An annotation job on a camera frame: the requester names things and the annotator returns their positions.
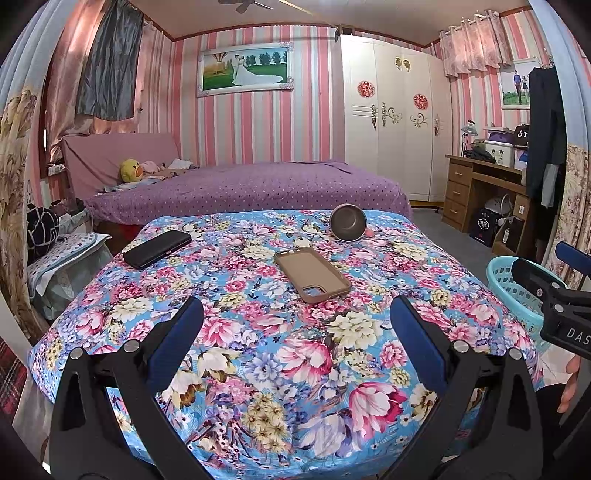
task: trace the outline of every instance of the fan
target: fan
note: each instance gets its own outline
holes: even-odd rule
[[[246,12],[246,10],[248,9],[248,7],[250,5],[256,5],[261,8],[266,8],[267,10],[273,10],[273,7],[268,7],[267,5],[257,2],[256,0],[217,0],[217,1],[218,1],[218,3],[220,3],[222,5],[240,4],[240,5],[238,5],[238,7],[236,7],[236,11],[239,14],[243,14],[244,12]]]

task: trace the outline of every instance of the black phone case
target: black phone case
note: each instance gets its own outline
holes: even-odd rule
[[[184,247],[190,241],[191,235],[188,233],[169,230],[125,252],[123,259],[136,270],[143,270],[168,254]]]

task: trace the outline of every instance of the curtain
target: curtain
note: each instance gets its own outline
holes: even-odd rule
[[[105,0],[81,0],[72,12],[53,54],[49,85],[47,88],[47,158],[54,164],[63,157],[60,142],[64,135],[89,135],[104,133],[133,133],[137,130],[144,88],[144,72],[152,52],[154,34],[152,25],[144,25],[137,77],[133,118],[109,122],[90,115],[76,115],[77,92],[90,49],[100,21],[103,18]]]
[[[61,31],[76,0],[49,0],[0,67],[0,291],[19,326],[35,342],[47,328],[29,304],[26,203],[30,197],[31,126]]]
[[[76,113],[112,122],[133,118],[144,14],[111,0],[80,79]]]
[[[566,179],[556,235],[545,266],[576,288],[581,274],[556,258],[557,243],[565,241],[591,252],[591,78],[586,59],[569,29],[545,0],[530,0],[554,55],[566,122]]]
[[[511,62],[511,51],[498,14],[488,10],[484,18],[463,21],[458,29],[439,32],[443,68],[457,77],[471,70],[486,71]]]

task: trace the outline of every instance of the hand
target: hand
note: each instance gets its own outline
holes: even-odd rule
[[[573,399],[574,394],[577,391],[577,379],[579,377],[579,369],[581,368],[581,357],[575,355],[566,364],[566,372],[571,374],[569,380],[566,382],[564,391],[562,392],[562,398],[560,399],[560,405],[558,407],[558,413],[564,413],[570,407],[570,401]]]

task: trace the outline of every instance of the hanging clothes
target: hanging clothes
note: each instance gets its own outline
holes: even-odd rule
[[[553,186],[559,166],[566,161],[566,124],[556,68],[533,69],[530,73],[530,135],[526,191],[540,199],[543,185]],[[546,191],[544,197],[550,197]]]

